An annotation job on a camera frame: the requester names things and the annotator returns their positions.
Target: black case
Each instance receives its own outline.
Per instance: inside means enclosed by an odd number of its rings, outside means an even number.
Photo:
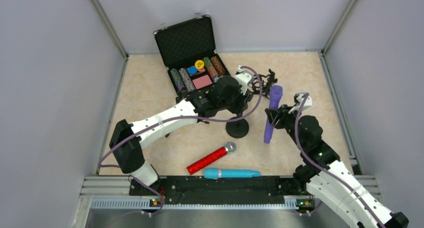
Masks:
[[[206,14],[156,30],[153,35],[175,92],[177,92],[177,87],[172,79],[170,70],[174,68],[177,70],[180,68],[189,68],[194,66],[197,60],[202,60],[204,57],[211,58],[216,56],[225,70],[225,75],[230,75],[216,51],[214,30],[210,15]],[[205,73],[211,78],[208,71],[205,71],[191,76],[192,80],[204,76]]]

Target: blue disc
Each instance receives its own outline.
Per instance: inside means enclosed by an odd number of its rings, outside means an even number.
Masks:
[[[194,74],[196,74],[198,72],[198,69],[196,69],[196,67],[192,66],[192,67],[188,68],[187,72],[190,75],[194,75]]]

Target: red microphone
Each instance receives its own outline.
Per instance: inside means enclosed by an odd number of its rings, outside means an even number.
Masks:
[[[226,154],[231,154],[234,151],[236,151],[236,144],[234,142],[230,141],[225,143],[225,145],[214,152],[208,154],[207,156],[201,158],[200,160],[194,162],[193,164],[189,165],[187,167],[188,173],[190,175],[193,175],[194,173],[200,171],[201,169],[209,166],[214,161],[218,160],[219,158],[225,156]]]

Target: purple microphone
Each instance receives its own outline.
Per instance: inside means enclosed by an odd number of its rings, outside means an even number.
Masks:
[[[276,110],[280,104],[281,97],[283,96],[283,88],[279,85],[273,85],[269,92],[269,108]],[[274,127],[271,126],[268,118],[266,119],[265,133],[263,134],[263,142],[269,144],[273,137]]]

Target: wall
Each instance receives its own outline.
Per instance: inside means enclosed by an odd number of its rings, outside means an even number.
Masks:
[[[328,54],[367,174],[422,227],[423,0],[360,0]]]
[[[123,67],[89,0],[0,0],[0,227],[69,227]]]
[[[220,51],[321,49],[349,0],[100,0],[127,52],[157,52],[153,31],[210,14]]]

